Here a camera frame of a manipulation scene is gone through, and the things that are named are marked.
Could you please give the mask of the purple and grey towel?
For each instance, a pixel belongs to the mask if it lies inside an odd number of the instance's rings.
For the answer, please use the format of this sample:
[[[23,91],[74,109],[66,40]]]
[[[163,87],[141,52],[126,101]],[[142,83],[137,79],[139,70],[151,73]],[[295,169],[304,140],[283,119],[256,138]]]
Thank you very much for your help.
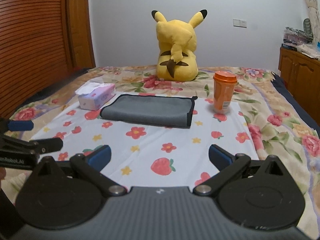
[[[196,96],[166,97],[121,94],[100,111],[102,119],[132,124],[189,128]]]

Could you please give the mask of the white strawberry print cloth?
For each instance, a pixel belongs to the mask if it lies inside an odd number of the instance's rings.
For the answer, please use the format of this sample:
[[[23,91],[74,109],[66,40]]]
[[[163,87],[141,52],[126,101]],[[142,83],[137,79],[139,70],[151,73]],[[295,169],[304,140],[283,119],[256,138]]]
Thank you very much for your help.
[[[208,157],[213,144],[231,154],[258,158],[238,103],[231,103],[230,111],[222,115],[213,112],[210,99],[202,98],[195,101],[187,129],[103,120],[97,112],[84,111],[74,103],[33,136],[47,138],[63,140],[63,148],[52,154],[58,161],[110,146],[111,161],[102,173],[127,188],[193,188],[203,183],[217,174]]]

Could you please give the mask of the floral bed blanket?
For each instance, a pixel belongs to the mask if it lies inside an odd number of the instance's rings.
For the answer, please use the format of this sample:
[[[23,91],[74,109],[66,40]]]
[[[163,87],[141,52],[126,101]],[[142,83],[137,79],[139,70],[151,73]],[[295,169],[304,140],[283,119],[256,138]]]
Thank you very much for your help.
[[[281,80],[269,70],[230,67],[238,78],[232,103],[240,106],[253,141],[257,159],[277,155],[298,184],[305,201],[299,228],[311,238],[319,236],[319,129],[308,124],[287,96]],[[75,91],[86,82],[114,83],[118,94],[192,97],[210,99],[213,104],[215,67],[203,68],[191,82],[162,81],[153,66],[101,67],[90,70],[53,95],[33,100],[17,110],[14,120],[31,120],[34,129],[10,132],[10,136],[31,140],[55,117],[78,102]]]

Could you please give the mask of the purple tissue box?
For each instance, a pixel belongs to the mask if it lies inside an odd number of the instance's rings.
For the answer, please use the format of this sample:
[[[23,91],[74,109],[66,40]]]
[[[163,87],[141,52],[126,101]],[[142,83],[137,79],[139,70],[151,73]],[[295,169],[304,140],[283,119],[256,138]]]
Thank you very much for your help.
[[[87,82],[75,91],[80,108],[97,111],[116,95],[114,83]]]

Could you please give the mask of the orange plastic cup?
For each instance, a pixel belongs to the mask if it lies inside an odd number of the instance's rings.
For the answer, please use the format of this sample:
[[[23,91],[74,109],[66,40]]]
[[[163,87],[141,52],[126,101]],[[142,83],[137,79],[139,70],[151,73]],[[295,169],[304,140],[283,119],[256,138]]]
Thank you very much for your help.
[[[234,93],[234,88],[238,83],[235,74],[218,70],[214,73],[214,103],[213,109],[216,113],[225,114],[229,111],[229,106]]]

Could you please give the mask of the wooden slatted wardrobe door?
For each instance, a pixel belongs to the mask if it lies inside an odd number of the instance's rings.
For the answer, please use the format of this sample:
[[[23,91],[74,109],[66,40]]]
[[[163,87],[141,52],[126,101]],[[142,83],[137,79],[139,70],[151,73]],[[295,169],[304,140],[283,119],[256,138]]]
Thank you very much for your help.
[[[1,0],[1,116],[94,68],[88,0]]]

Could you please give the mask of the brown wooden cabinet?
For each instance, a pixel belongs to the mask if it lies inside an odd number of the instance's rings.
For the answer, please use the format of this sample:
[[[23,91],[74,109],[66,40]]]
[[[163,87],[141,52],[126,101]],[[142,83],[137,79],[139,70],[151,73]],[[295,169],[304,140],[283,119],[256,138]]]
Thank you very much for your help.
[[[319,124],[319,61],[281,47],[278,70],[293,98]]]

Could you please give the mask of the yellow Pikachu plush toy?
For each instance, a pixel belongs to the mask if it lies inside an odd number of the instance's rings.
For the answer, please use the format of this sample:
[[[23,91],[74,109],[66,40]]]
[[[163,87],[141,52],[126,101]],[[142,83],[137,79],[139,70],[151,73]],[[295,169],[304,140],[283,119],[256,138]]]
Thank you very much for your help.
[[[198,75],[195,50],[197,37],[195,28],[206,18],[206,9],[197,12],[188,22],[167,21],[164,15],[151,12],[156,21],[156,36],[159,57],[156,66],[157,77],[161,80],[188,82]]]

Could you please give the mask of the stack of folded fabrics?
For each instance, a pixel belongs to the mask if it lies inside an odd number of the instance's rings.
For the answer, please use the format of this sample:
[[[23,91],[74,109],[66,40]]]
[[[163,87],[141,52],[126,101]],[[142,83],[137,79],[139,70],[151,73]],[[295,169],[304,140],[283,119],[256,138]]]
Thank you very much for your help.
[[[295,46],[301,44],[312,43],[313,36],[305,33],[299,29],[286,27],[283,35],[283,42],[287,44],[294,44]]]

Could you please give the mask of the floral curtain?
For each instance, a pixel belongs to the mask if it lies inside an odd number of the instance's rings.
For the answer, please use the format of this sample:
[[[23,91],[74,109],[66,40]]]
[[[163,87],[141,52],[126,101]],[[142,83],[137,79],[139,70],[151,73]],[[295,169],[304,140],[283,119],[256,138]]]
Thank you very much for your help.
[[[308,16],[311,24],[313,43],[319,42],[319,9],[317,0],[305,0],[308,7]]]

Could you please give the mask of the white wall switch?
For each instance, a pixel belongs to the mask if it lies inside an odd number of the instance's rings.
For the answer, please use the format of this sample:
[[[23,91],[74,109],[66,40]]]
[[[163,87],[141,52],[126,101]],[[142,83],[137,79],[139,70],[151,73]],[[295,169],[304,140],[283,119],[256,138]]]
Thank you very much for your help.
[[[246,20],[233,19],[233,26],[238,28],[247,28]]]

